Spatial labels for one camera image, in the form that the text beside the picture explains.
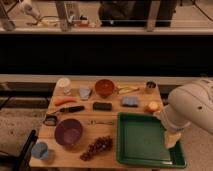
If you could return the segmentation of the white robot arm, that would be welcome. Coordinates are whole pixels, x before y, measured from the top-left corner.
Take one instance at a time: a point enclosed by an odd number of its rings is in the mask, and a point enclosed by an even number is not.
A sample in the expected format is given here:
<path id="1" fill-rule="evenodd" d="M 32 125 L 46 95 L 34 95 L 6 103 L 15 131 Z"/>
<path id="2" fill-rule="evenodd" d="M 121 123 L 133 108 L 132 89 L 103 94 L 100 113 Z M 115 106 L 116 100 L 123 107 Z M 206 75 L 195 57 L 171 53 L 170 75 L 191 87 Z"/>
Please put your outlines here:
<path id="1" fill-rule="evenodd" d="M 172 90 L 159 117 L 167 149 L 176 145 L 190 123 L 213 135 L 213 80 L 202 78 Z"/>

